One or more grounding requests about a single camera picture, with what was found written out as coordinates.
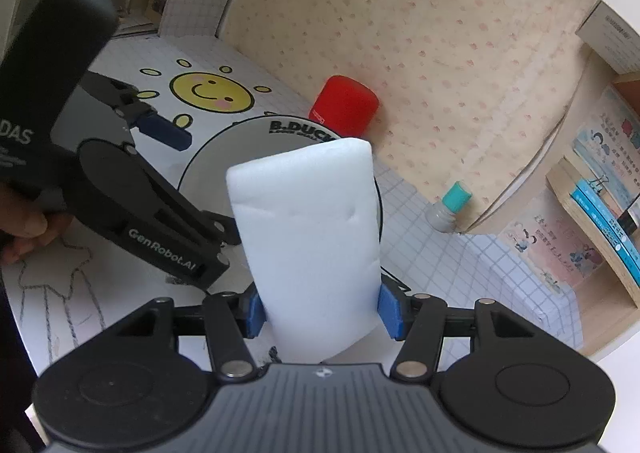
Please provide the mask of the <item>person left hand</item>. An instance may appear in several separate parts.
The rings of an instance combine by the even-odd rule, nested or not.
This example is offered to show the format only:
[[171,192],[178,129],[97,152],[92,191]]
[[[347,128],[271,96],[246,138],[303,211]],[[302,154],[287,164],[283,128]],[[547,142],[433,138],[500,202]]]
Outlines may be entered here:
[[1,184],[1,231],[10,236],[1,245],[2,265],[12,265],[61,236],[74,217],[65,212],[44,214],[35,204]]

